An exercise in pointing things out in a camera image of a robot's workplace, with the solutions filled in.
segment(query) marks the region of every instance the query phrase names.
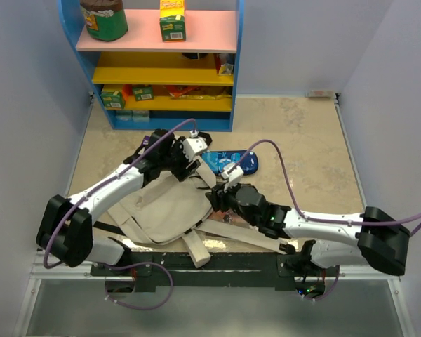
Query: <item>glass panel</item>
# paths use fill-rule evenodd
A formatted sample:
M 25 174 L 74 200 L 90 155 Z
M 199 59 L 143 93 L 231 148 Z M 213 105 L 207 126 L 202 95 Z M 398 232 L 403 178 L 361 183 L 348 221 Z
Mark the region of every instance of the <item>glass panel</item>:
M 119 296 L 148 305 L 166 293 Z M 315 304 L 266 288 L 177 287 L 167 304 L 147 312 L 104 297 L 102 280 L 43 281 L 28 336 L 402 336 L 383 280 L 342 280 Z

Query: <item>shelf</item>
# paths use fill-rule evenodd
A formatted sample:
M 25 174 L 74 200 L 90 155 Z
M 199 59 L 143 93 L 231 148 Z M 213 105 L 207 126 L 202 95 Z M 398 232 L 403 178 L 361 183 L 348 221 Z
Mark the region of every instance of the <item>shelf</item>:
M 153 88 L 153 94 L 153 100 L 135 100 L 134 96 L 131 95 L 126 101 L 124 110 L 230 112 L 232 108 L 231 98 L 221 100 L 174 100 L 165 89 L 159 87 Z
M 212 55 L 190 60 L 180 53 L 104 52 L 98 60 L 92 82 L 233 86 L 234 75 L 217 75 Z
M 78 51 L 177 51 L 236 53 L 235 11 L 186 11 L 184 42 L 162 42 L 159 9 L 126 9 L 128 32 L 106 42 L 93 39 L 86 28 L 79 37 Z

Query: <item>white wall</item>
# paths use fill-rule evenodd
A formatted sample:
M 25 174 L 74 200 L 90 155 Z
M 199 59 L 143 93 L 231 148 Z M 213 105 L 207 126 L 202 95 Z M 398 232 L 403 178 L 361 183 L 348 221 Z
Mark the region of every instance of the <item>white wall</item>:
M 396 218 L 421 211 L 421 0 L 394 0 L 341 103 L 368 204 Z M 421 232 L 402 284 L 421 336 Z
M 17 319 L 46 202 L 64 193 L 88 87 L 54 0 L 0 1 L 0 336 Z
M 392 0 L 245 0 L 237 93 L 341 91 Z M 126 8 L 158 8 L 125 0 Z M 235 0 L 187 0 L 188 9 L 234 10 Z

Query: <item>beige floor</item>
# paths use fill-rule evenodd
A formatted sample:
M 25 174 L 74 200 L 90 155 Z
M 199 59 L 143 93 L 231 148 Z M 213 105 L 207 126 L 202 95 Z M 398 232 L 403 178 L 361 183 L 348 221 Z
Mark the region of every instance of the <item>beige floor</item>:
M 85 190 L 104 178 L 134 152 L 147 134 L 147 131 L 112 130 L 103 111 L 95 106 L 75 168 L 70 194 Z M 275 141 L 286 161 L 301 209 L 322 213 L 362 211 L 359 191 L 332 100 L 237 98 L 233 131 L 211 134 L 211 150 L 242 150 L 261 138 Z M 269 201 L 292 205 L 274 148 L 261 144 L 255 152 L 260 162 L 259 171 L 245 177 L 243 181 L 254 184 Z M 113 223 L 107 214 L 101 217 L 101 221 Z M 251 245 L 232 240 L 203 239 L 211 251 L 257 251 Z M 132 248 L 152 250 L 152 247 Z M 184 251 L 185 248 L 182 242 L 174 242 L 164 246 L 163 250 Z

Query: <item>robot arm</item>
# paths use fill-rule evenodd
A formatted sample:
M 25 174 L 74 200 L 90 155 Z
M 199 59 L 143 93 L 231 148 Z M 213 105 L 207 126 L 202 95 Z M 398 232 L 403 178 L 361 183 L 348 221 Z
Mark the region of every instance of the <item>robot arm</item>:
M 369 264 L 389 275 L 404 274 L 410 239 L 410 233 L 404 226 L 371 227 L 312 222 L 289 206 L 268 202 L 252 185 L 241 184 L 243 171 L 237 167 L 228 173 L 231 167 L 231 164 L 227 166 L 222 174 L 226 183 L 215 186 L 206 194 L 214 211 L 231 209 L 272 239 L 318 239 L 306 242 L 299 258 L 289 266 L 291 269 L 305 275 L 307 271 L 316 272 L 336 265 Z M 393 220 L 375 207 L 366 207 L 363 213 L 346 215 L 304 213 L 310 218 L 348 223 Z
M 147 148 L 166 133 L 165 130 L 155 130 Z M 212 139 L 207 133 L 194 133 L 191 138 L 178 139 L 172 134 L 153 147 L 136 165 L 133 166 L 133 162 L 139 157 L 138 150 L 141 148 L 126 158 L 109 176 L 87 190 L 70 198 L 54 196 L 48 201 L 36 237 L 37 244 L 45 249 L 62 218 L 86 196 L 86 200 L 80 203 L 70 216 L 69 224 L 62 224 L 61 231 L 51 247 L 51 253 L 70 267 L 76 267 L 86 260 L 109 265 L 130 264 L 124 255 L 128 249 L 122 243 L 112 238 L 93 238 L 93 224 L 115 203 L 158 178 L 161 171 L 170 171 L 179 181 L 185 180 L 200 165 L 196 156 L 205 152 L 211 142 Z M 115 179 L 106 183 L 109 178 Z M 102 188 L 94 193 L 90 192 L 99 185 L 102 185 Z
M 149 139 L 150 148 L 167 131 L 156 130 Z M 128 248 L 111 238 L 98 239 L 92 236 L 94 222 L 113 204 L 126 195 L 143 188 L 159 177 L 161 171 L 170 171 L 179 181 L 189 177 L 199 162 L 197 155 L 203 153 L 211 143 L 206 133 L 193 134 L 191 138 L 169 135 L 156 147 L 146 153 L 137 164 L 139 154 L 126 158 L 110 176 L 115 179 L 90 196 L 88 191 L 101 185 L 106 179 L 89 189 L 66 199 L 57 195 L 50 199 L 36 238 L 37 244 L 45 249 L 55 228 L 62 218 L 84 196 L 88 196 L 69 218 L 69 225 L 62 224 L 61 231 L 53 242 L 51 253 L 70 267 L 87 261 L 125 266 L 131 264 L 125 252 Z M 228 167 L 222 177 L 226 183 L 215 186 L 206 196 L 215 211 L 233 210 L 259 232 L 277 239 L 312 237 L 301 252 L 291 246 L 287 253 L 287 267 L 299 275 L 319 273 L 335 265 L 369 264 L 376 270 L 390 275 L 405 272 L 409 231 L 402 225 L 393 227 L 371 227 L 321 224 L 302 218 L 289 206 L 268 202 L 252 185 L 241 184 L 241 168 L 231 173 Z M 390 221 L 386 213 L 374 207 L 367 207 L 360 214 L 332 215 L 307 213 L 315 218 L 351 221 Z

